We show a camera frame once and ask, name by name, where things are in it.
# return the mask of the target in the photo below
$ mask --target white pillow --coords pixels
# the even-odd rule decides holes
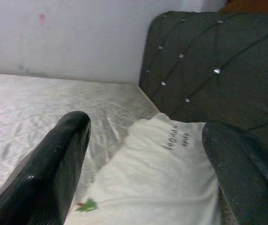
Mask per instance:
[[[216,174],[201,141],[204,123],[182,123],[159,113],[140,120],[112,160],[96,175],[66,225],[220,225]]]

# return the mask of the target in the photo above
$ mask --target pink stain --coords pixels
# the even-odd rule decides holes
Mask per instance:
[[[40,19],[40,22],[44,22],[45,21],[45,15],[43,15],[43,14],[40,14],[39,15],[39,19]]]

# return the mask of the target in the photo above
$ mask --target tufted headboard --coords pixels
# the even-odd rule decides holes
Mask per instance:
[[[268,149],[268,15],[159,15],[149,28],[140,87],[174,120],[234,125]]]

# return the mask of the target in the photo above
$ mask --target bed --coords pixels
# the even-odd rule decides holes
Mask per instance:
[[[127,127],[159,111],[183,122],[217,120],[248,130],[268,151],[268,15],[159,15],[149,29],[139,86],[0,75],[0,186],[60,117],[75,110],[92,121],[76,201]],[[240,210],[243,202],[221,193],[224,224],[237,224],[232,211],[241,224],[252,224]]]

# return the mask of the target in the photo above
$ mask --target mattress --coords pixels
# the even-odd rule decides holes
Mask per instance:
[[[78,202],[135,121],[158,113],[132,84],[83,82],[0,74],[0,187],[17,164],[67,112],[91,119],[91,140],[74,196]]]

